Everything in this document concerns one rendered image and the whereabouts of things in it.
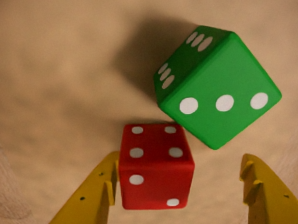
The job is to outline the green die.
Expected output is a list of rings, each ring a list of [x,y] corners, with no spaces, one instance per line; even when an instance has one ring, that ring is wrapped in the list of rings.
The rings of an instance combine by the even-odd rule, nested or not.
[[[161,111],[218,150],[282,99],[237,33],[200,25],[153,76]]]

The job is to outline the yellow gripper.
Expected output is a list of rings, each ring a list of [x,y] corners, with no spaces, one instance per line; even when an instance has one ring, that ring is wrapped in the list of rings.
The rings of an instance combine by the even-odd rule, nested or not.
[[[115,205],[119,154],[109,153],[48,224],[107,224]],[[239,180],[244,182],[248,224],[298,224],[298,199],[262,159],[245,153]]]

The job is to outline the red die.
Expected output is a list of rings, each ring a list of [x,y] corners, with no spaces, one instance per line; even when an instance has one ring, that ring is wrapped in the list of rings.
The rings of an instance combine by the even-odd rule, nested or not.
[[[195,162],[179,124],[127,124],[118,161],[126,210],[186,207]]]

